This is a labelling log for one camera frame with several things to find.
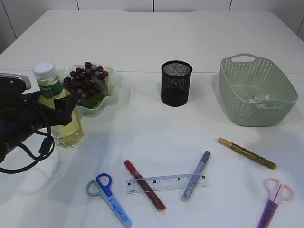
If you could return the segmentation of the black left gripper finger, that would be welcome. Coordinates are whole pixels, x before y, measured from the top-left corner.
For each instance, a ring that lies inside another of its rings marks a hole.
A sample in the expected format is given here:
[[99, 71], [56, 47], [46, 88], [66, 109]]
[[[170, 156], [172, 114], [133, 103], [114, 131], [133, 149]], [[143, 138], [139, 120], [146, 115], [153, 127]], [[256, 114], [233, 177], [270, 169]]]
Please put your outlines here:
[[37, 102], [39, 97], [41, 95], [40, 91], [35, 91], [32, 93], [26, 93], [20, 95], [20, 100], [26, 101], [26, 102]]
[[71, 119], [72, 112], [78, 103], [77, 94], [70, 94], [63, 98], [54, 99], [55, 117], [57, 119]]

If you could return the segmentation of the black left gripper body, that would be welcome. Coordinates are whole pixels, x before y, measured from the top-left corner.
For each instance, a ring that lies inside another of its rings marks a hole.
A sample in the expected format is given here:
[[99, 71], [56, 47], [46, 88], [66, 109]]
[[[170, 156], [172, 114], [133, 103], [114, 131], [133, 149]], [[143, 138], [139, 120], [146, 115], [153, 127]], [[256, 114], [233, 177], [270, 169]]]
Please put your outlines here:
[[68, 125], [71, 119], [57, 119], [55, 108], [39, 101], [26, 102], [14, 95], [0, 103], [0, 161], [32, 134], [46, 127]]

